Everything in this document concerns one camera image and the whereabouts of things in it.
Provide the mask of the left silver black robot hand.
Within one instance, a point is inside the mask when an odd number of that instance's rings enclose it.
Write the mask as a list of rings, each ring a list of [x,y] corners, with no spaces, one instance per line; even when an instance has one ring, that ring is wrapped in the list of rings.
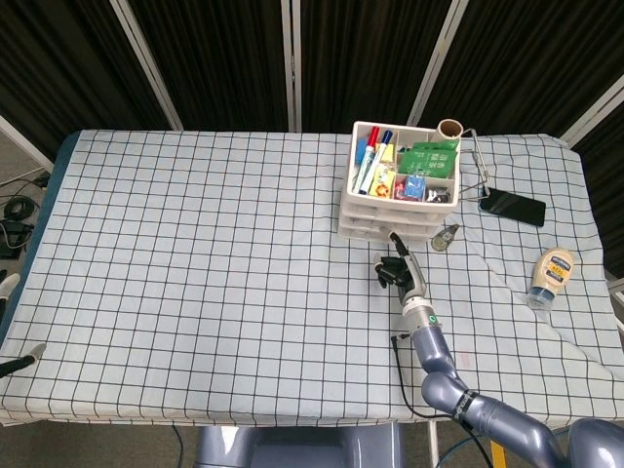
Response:
[[[11,294],[20,282],[20,274],[13,273],[1,281],[1,319],[4,319]],[[4,378],[14,372],[21,371],[39,361],[47,349],[46,343],[39,343],[27,354],[1,364],[0,377]]]

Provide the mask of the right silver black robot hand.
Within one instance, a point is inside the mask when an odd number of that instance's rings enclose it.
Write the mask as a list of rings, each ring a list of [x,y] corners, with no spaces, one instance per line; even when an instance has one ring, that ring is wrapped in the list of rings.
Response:
[[[426,283],[415,254],[394,231],[388,234],[394,244],[397,256],[378,256],[374,261],[374,272],[380,286],[386,289],[395,286],[402,305],[414,297],[426,295]]]

